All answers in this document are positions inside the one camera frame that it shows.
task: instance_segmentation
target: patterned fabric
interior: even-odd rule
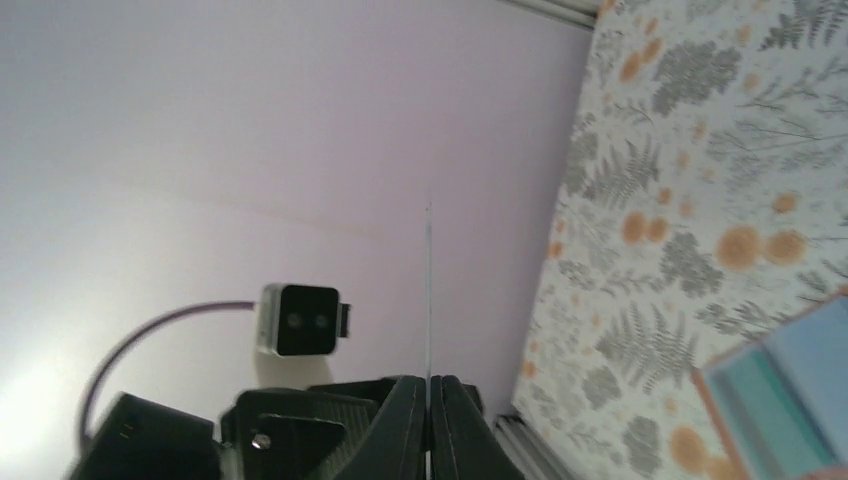
[[[690,371],[848,283],[848,0],[606,0],[514,403],[575,473],[736,478]]]

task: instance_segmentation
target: cable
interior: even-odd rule
[[[97,399],[97,394],[100,391],[100,386],[109,370],[118,363],[118,360],[129,351],[129,349],[143,340],[148,334],[154,330],[167,325],[169,323],[181,320],[185,317],[196,315],[198,313],[208,313],[222,310],[253,310],[254,302],[232,301],[232,302],[209,302],[189,305],[172,312],[166,313],[152,320],[149,320],[144,325],[136,329],[124,339],[107,355],[100,365],[95,370],[94,376],[85,390],[85,395],[82,397],[83,402],[79,407],[79,418],[77,420],[77,448],[80,455],[85,452],[88,444],[91,442],[91,435],[88,434],[88,419],[91,416],[91,409],[94,406],[94,401]]]

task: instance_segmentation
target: camera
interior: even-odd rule
[[[272,284],[258,306],[257,349],[280,357],[330,355],[347,337],[350,305],[330,287]]]

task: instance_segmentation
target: wall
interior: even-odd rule
[[[507,407],[587,32],[489,0],[0,6],[0,478],[56,478],[108,348],[271,281],[354,305],[337,381],[434,364]],[[214,418],[253,319],[162,331],[111,376]]]

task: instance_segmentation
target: screw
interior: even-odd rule
[[[253,440],[250,444],[257,450],[268,450],[271,448],[271,437],[264,433],[257,433],[253,436]]]

